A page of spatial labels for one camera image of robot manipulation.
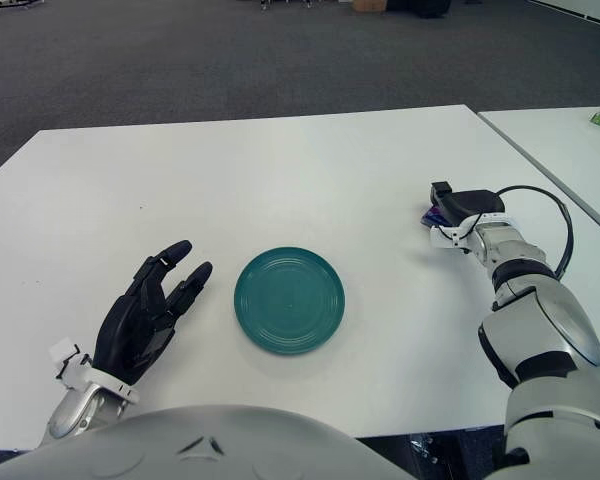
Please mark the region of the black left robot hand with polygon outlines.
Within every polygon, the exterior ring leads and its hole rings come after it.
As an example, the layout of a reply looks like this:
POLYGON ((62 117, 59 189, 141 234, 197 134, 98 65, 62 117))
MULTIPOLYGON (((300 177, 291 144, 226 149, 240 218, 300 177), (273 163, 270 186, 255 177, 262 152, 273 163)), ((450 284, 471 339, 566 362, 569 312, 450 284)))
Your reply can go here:
POLYGON ((213 270, 210 262, 204 262, 165 294, 162 281, 191 250, 191 242, 182 240, 146 258, 100 327, 92 361, 95 369, 132 386, 162 355, 179 318, 193 305, 213 270))

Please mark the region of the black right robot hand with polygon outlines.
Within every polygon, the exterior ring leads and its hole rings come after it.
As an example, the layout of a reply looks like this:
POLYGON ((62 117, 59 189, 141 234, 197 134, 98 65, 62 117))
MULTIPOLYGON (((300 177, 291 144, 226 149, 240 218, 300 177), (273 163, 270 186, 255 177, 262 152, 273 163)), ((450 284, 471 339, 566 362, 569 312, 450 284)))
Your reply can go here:
POLYGON ((451 226, 458 226, 466 218, 480 213, 505 212, 505 205, 496 193, 489 190, 454 191, 446 181, 432 183, 430 200, 451 226))

